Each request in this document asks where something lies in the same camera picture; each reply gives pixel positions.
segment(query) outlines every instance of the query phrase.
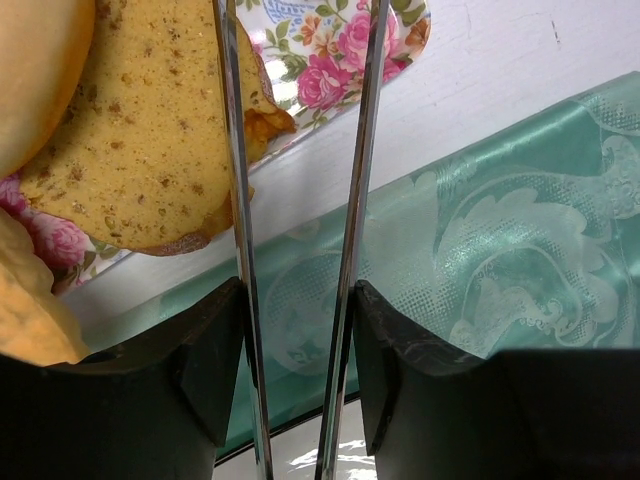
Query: metal tongs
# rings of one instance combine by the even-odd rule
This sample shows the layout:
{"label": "metal tongs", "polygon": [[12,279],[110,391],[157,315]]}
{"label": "metal tongs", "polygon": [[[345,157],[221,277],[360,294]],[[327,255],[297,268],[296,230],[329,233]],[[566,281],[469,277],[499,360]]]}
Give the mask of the metal tongs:
{"label": "metal tongs", "polygon": [[[389,0],[372,0],[371,29],[364,71],[356,149],[342,261],[331,339],[329,374],[316,464],[316,480],[335,478],[340,420],[345,400],[345,379],[351,330],[353,292],[359,268],[359,250],[369,189],[373,140],[384,65],[384,36]],[[245,328],[245,348],[251,371],[251,399],[255,458],[258,478],[272,480],[273,460],[269,437],[269,415],[262,356],[260,315],[255,275],[253,232],[249,209],[249,182],[244,135],[244,110],[238,65],[238,18],[235,0],[213,0],[220,53],[222,90],[226,102],[225,123],[230,145],[232,204],[238,272],[247,296],[249,328]]]}

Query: floral pattern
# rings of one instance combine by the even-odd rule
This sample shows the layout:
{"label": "floral pattern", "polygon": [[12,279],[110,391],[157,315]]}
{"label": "floral pattern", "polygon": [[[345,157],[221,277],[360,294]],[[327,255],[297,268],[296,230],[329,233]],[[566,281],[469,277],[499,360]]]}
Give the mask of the floral pattern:
{"label": "floral pattern", "polygon": [[[270,145],[260,162],[264,164],[358,102],[370,0],[236,0],[236,5],[256,54],[267,66],[276,62],[285,67],[270,73],[274,98],[298,125],[295,134]],[[424,0],[392,0],[391,6],[384,44],[385,82],[420,55],[431,31]],[[282,86],[297,93],[292,97],[286,93],[292,89]],[[0,208],[27,228],[36,254],[54,272],[57,294],[82,285],[129,254],[87,237],[67,220],[29,209],[17,174],[0,180]]]}

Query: brown spotted pancake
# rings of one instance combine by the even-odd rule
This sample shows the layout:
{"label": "brown spotted pancake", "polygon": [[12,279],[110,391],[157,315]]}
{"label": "brown spotted pancake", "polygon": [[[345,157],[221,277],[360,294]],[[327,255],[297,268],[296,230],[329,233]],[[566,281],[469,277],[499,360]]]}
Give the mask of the brown spotted pancake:
{"label": "brown spotted pancake", "polygon": [[[249,160],[293,131],[239,31]],[[57,131],[22,171],[31,206],[154,255],[231,226],[227,140],[210,0],[98,0],[94,39]]]}

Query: white surface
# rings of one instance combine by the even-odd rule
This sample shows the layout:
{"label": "white surface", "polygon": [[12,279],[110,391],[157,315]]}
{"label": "white surface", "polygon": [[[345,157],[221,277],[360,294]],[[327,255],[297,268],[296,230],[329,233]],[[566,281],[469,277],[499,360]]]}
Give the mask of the white surface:
{"label": "white surface", "polygon": [[[382,91],[372,188],[640,70],[640,0],[430,3],[426,52]],[[356,120],[354,109],[252,176],[258,244],[346,203]],[[190,255],[134,255],[67,300],[80,318],[100,321],[233,253],[227,234]]]}
{"label": "white surface", "polygon": [[[320,418],[314,418],[272,440],[273,474],[277,479],[312,479],[318,455]],[[335,480],[376,480],[375,463],[366,456],[360,402],[346,405],[338,450]],[[214,480],[256,478],[253,449],[223,463],[213,472]]]}

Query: orange flower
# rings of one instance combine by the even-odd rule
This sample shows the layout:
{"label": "orange flower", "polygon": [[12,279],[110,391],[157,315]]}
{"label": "orange flower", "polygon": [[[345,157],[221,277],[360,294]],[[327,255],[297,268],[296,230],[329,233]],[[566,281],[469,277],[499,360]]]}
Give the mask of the orange flower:
{"label": "orange flower", "polygon": [[404,39],[405,45],[414,47],[414,50],[422,51],[429,40],[429,34],[431,33],[431,22],[423,18],[418,23],[411,27],[411,32]]}
{"label": "orange flower", "polygon": [[306,47],[311,45],[313,41],[313,36],[318,30],[318,26],[322,19],[315,15],[307,15],[304,19],[304,25],[300,28],[300,33],[302,34],[303,40],[302,44]]}
{"label": "orange flower", "polygon": [[324,29],[314,35],[313,49],[319,57],[329,57],[339,53],[338,44],[333,38],[333,33],[331,29]]}

